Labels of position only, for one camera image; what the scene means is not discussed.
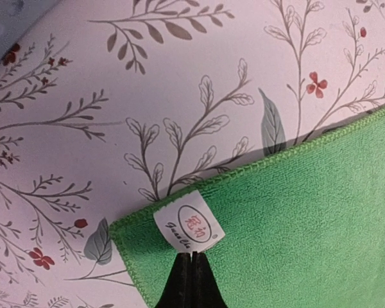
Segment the green towel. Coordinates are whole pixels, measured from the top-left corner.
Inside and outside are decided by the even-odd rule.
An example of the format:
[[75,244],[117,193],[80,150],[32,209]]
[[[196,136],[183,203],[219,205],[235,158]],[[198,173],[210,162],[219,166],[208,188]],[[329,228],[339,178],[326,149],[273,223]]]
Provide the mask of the green towel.
[[178,253],[204,253],[227,307],[385,307],[385,106],[112,223],[155,307]]

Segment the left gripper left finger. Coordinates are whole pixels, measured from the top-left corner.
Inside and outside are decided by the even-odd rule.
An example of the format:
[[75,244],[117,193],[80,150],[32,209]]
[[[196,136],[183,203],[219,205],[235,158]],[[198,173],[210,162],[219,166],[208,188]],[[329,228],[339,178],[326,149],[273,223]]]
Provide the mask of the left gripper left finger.
[[191,255],[178,253],[156,308],[191,307]]

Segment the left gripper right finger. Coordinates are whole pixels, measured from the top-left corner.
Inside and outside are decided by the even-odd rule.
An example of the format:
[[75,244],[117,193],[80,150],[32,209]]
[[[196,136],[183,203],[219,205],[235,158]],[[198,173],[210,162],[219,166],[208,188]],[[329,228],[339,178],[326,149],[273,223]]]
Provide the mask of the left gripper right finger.
[[191,307],[227,308],[204,253],[192,253]]

